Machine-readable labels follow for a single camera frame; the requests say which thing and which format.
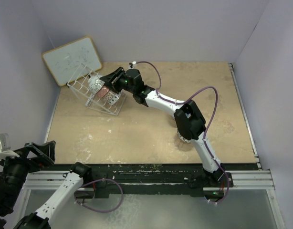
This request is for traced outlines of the black leaf pattern bowl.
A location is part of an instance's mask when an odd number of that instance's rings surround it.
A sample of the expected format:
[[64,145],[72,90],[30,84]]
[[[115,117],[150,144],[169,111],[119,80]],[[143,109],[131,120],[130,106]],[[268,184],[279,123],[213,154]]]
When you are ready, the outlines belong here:
[[102,76],[97,74],[97,75],[92,75],[89,80],[88,80],[88,86],[89,90],[93,93],[96,94],[98,91],[104,86],[104,81],[102,81],[100,78]]

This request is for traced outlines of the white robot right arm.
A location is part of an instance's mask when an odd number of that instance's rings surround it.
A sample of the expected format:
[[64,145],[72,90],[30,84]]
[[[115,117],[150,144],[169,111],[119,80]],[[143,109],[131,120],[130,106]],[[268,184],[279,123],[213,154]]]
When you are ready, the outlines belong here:
[[119,67],[111,74],[102,76],[100,80],[115,93],[128,91],[138,104],[171,115],[176,122],[178,135],[192,143],[196,149],[202,161],[206,182],[216,187],[223,181],[225,170],[207,137],[211,121],[206,123],[192,99],[180,101],[160,95],[157,90],[144,83],[140,71],[135,68],[124,70]]

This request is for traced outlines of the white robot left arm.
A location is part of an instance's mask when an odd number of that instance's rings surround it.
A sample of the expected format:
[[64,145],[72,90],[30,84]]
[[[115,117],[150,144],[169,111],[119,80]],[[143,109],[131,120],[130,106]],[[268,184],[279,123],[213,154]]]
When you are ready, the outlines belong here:
[[[16,203],[26,207],[33,190],[31,176],[55,162],[55,141],[43,145],[27,143],[12,151],[0,143],[0,229],[4,216],[13,213]],[[80,187],[92,182],[92,169],[76,162],[63,174],[55,192],[34,212],[24,215],[14,226],[16,229],[50,229],[57,214]]]

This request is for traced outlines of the white black diamond bowl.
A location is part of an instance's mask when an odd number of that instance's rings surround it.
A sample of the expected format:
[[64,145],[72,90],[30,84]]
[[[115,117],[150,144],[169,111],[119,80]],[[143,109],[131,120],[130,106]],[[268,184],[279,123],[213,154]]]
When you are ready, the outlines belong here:
[[109,101],[108,103],[110,105],[114,105],[120,98],[121,94],[115,94]]

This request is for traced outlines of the brown floral pattern bowl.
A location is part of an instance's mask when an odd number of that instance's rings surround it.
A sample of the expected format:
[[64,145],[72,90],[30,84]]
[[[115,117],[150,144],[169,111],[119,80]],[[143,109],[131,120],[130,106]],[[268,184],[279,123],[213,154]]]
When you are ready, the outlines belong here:
[[108,102],[109,100],[111,100],[115,95],[115,92],[113,91],[108,91],[108,93],[103,97],[103,99]]

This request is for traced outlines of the pink floral pattern bowl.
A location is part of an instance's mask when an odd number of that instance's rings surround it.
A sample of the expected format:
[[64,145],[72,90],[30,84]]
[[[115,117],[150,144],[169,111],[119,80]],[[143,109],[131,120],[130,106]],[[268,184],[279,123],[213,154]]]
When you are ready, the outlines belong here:
[[98,92],[97,92],[97,97],[103,98],[109,91],[110,89],[106,86],[103,86]]

